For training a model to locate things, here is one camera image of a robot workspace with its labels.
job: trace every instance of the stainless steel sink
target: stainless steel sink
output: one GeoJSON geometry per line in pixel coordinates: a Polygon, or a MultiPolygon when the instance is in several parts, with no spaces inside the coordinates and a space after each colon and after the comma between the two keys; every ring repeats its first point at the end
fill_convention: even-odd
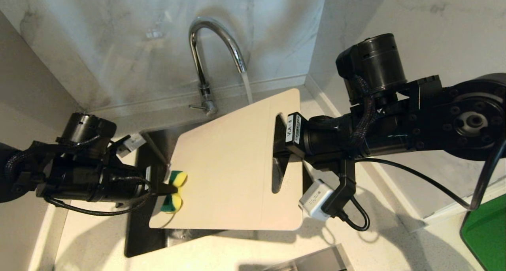
{"type": "MultiPolygon", "coordinates": [[[[144,131],[141,134],[147,144],[139,148],[137,153],[137,166],[141,169],[151,166],[151,181],[166,176],[166,164],[172,158],[179,136],[195,129],[206,122],[191,123],[156,131],[144,131]]],[[[214,235],[223,230],[189,230],[189,229],[162,229],[149,228],[151,212],[157,197],[153,197],[140,210],[132,212],[128,217],[128,228],[125,243],[125,256],[132,257],[188,242],[206,235],[214,235]]]]}

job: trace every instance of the faucet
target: faucet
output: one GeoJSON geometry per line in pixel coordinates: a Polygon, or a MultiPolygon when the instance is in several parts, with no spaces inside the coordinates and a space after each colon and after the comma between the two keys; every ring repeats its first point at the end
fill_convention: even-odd
{"type": "Polygon", "coordinates": [[[193,54],[193,61],[195,62],[195,68],[197,69],[198,78],[200,80],[199,84],[199,92],[202,97],[202,104],[198,105],[190,105],[190,108],[193,109],[202,109],[205,111],[207,116],[211,116],[217,113],[218,109],[211,97],[211,89],[209,82],[207,82],[206,77],[204,76],[204,71],[202,70],[202,64],[200,63],[200,55],[197,51],[197,32],[201,28],[208,28],[216,33],[226,44],[228,50],[232,54],[232,58],[235,62],[235,67],[237,67],[237,71],[239,73],[246,72],[246,64],[244,59],[242,58],[241,51],[239,50],[239,46],[233,39],[232,36],[228,33],[223,25],[221,25],[218,21],[209,18],[209,17],[197,17],[190,26],[189,38],[190,38],[190,47],[191,52],[193,54]]]}

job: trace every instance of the white countertop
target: white countertop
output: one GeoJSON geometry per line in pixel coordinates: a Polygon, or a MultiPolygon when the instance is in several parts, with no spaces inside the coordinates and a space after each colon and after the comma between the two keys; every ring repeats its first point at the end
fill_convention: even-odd
{"type": "MultiPolygon", "coordinates": [[[[304,116],[323,115],[305,87],[300,87],[304,116]]],[[[126,163],[133,163],[131,154],[126,163]]],[[[313,176],[332,174],[312,171],[313,176]]],[[[353,268],[361,270],[481,270],[459,237],[463,214],[408,233],[399,217],[360,164],[356,166],[356,198],[369,213],[369,231],[359,233],[339,219],[306,218],[297,231],[225,231],[184,244],[126,258],[127,215],[95,217],[69,211],[56,270],[170,269],[255,271],[342,244],[353,268]]],[[[113,204],[73,201],[83,208],[112,210],[113,204]]],[[[352,206],[348,215],[360,222],[352,206]]]]}

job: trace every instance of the cutting board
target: cutting board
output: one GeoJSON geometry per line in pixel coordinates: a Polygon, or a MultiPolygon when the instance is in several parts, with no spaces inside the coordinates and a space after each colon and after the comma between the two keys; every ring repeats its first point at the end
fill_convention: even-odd
{"type": "Polygon", "coordinates": [[[151,228],[296,230],[302,224],[302,162],[292,156],[281,189],[272,192],[275,119],[300,111],[298,89],[261,100],[182,134],[171,170],[188,173],[176,214],[160,211],[151,228]]]}

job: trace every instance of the running water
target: running water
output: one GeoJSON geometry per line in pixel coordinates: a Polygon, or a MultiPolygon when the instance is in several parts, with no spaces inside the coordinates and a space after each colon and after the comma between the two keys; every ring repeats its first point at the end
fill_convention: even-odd
{"type": "Polygon", "coordinates": [[[248,96],[248,103],[253,104],[253,96],[251,96],[251,88],[249,87],[248,73],[243,72],[243,73],[241,73],[241,76],[242,76],[242,82],[244,82],[244,87],[246,88],[246,95],[248,96]]]}

